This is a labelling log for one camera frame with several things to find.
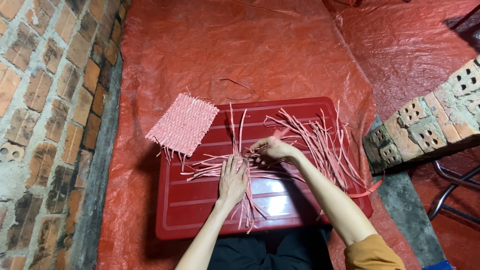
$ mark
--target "pink woven mat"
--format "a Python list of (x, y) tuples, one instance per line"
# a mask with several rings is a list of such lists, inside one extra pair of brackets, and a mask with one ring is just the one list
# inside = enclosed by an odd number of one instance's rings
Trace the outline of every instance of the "pink woven mat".
[(145, 138), (190, 157), (217, 113), (213, 103), (179, 94)]

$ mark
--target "black pants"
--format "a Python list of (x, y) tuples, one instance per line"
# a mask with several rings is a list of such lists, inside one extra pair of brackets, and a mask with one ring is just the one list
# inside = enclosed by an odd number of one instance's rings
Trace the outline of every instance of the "black pants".
[(332, 270), (326, 240), (331, 228), (302, 227), (290, 230), (268, 254), (260, 237), (218, 238), (208, 270)]

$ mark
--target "mustard sleeve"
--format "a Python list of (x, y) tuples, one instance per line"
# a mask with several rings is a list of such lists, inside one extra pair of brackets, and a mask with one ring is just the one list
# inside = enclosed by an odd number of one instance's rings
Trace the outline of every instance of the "mustard sleeve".
[(349, 245), (344, 254), (347, 270), (405, 270), (402, 259), (378, 234)]

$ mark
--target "brick stack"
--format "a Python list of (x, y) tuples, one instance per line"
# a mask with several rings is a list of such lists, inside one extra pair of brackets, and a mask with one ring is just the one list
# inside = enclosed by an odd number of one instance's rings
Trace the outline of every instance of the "brick stack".
[(2, 269), (69, 269), (129, 3), (0, 1)]
[(363, 139), (372, 173), (480, 145), (480, 56)]

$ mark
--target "metal frame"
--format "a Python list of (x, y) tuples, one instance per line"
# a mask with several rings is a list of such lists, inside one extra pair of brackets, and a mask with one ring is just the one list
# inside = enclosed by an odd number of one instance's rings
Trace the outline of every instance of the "metal frame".
[(433, 211), (430, 211), (430, 213), (428, 214), (428, 219), (430, 221), (432, 221), (437, 216), (438, 212), (440, 212), (440, 210), (443, 209), (443, 210), (447, 210), (447, 211), (449, 211), (453, 214), (459, 215), (459, 216), (461, 216), (461, 217), (463, 217), (463, 218), (465, 218), (465, 219), (467, 219), (471, 222), (480, 224), (479, 219), (477, 219), (475, 217), (472, 217), (472, 216), (468, 215), (467, 213), (464, 213), (464, 212), (462, 212), (458, 209), (455, 209), (455, 208), (445, 204), (445, 200), (447, 199), (447, 197), (452, 193), (452, 191), (454, 191), (459, 186), (462, 186), (462, 187), (465, 187), (465, 188), (468, 188), (468, 189), (472, 189), (472, 190), (475, 190), (475, 191), (480, 191), (480, 183), (470, 179), (473, 176), (475, 176), (476, 174), (480, 173), (480, 165), (478, 165), (474, 169), (470, 170), (466, 174), (460, 175), (460, 174), (458, 174), (454, 171), (451, 171), (449, 169), (446, 169), (446, 168), (440, 166), (440, 164), (438, 163), (437, 160), (432, 162), (432, 164), (433, 164), (433, 167), (435, 168), (435, 170), (437, 171), (437, 173), (442, 178), (444, 178), (444, 179), (446, 179), (446, 180), (448, 180), (452, 183), (442, 193), (442, 196), (438, 200), (435, 209)]

